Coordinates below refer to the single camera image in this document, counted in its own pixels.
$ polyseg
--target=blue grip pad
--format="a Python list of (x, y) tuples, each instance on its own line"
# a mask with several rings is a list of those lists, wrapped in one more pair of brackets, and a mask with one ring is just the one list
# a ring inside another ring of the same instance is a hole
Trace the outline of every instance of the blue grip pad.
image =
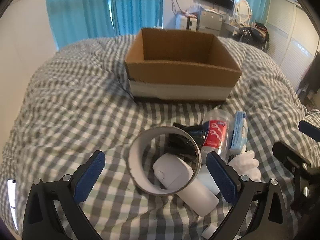
[(237, 187), (229, 177), (224, 167), (211, 153), (207, 154), (206, 165), (224, 199), (228, 203), (233, 205), (236, 204), (238, 200)]
[(87, 199), (94, 184), (100, 176), (105, 163), (106, 157), (104, 153), (99, 152), (75, 186), (73, 199), (77, 204), (84, 202)]

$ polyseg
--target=plastic bottle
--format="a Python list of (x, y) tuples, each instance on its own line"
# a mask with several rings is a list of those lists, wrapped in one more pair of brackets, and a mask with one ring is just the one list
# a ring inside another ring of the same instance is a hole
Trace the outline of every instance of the plastic bottle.
[(205, 164), (207, 154), (215, 151), (227, 163), (228, 145), (233, 130), (233, 117), (229, 112), (214, 109), (207, 112), (202, 120), (207, 131), (204, 144), (201, 149), (202, 164)]

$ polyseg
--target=white glove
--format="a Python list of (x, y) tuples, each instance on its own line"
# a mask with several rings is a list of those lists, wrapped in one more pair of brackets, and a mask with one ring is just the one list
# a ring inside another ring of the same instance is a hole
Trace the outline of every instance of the white glove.
[(247, 175), (253, 181), (261, 182), (261, 172), (258, 169), (259, 161), (254, 159), (254, 151), (241, 153), (229, 161), (239, 175)]

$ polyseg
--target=bed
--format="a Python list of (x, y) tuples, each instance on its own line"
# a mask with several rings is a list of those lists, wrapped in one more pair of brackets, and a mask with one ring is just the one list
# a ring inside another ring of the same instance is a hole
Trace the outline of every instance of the bed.
[[(0, 217), (14, 229), (6, 182), (16, 179), (19, 235), (33, 180), (53, 181), (72, 174), (97, 149), (105, 153), (106, 165), (82, 209), (103, 239), (201, 239), (210, 223), (219, 224), (228, 213), (230, 205), (221, 196), (217, 209), (200, 218), (177, 196), (151, 196), (133, 184), (126, 159), (141, 131), (173, 122), (199, 124), (213, 108), (194, 103), (135, 102), (123, 61), (133, 39), (127, 35), (80, 41), (57, 52), (34, 73), (3, 149), (0, 168)], [(232, 114), (247, 112), (247, 149), (253, 150), (260, 162), (262, 180), (279, 181), (292, 237), (300, 219), (289, 208), (293, 177), (273, 157), (271, 148), (283, 140), (313, 166), (320, 166), (319, 144), (298, 130), (302, 119), (320, 126), (320, 112), (307, 112), (267, 54), (231, 39), (220, 40), (243, 74), (219, 107)], [(164, 137), (156, 138), (144, 153), (151, 180), (150, 167), (163, 153), (164, 142)], [(239, 234), (245, 232), (254, 208), (253, 204)], [(57, 209), (67, 234), (74, 238), (58, 204)]]

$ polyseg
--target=screw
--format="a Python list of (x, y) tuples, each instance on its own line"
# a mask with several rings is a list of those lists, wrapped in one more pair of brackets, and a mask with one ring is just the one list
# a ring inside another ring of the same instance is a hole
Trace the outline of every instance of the screw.
[(62, 180), (63, 180), (63, 181), (69, 181), (70, 179), (71, 179), (71, 176), (70, 176), (69, 174), (64, 175), (64, 176), (62, 177)]
[(278, 181), (277, 181), (276, 179), (272, 179), (272, 180), (271, 180), (271, 183), (272, 183), (273, 185), (275, 185), (275, 186), (278, 185)]
[(40, 179), (35, 179), (34, 181), (33, 181), (33, 184), (35, 184), (35, 185), (38, 185), (40, 183)]
[(248, 177), (247, 175), (242, 175), (242, 176), (241, 176), (241, 179), (242, 179), (243, 181), (249, 181), (249, 177)]
[(303, 188), (303, 194), (307, 197), (309, 195), (309, 188), (308, 187), (304, 187)]

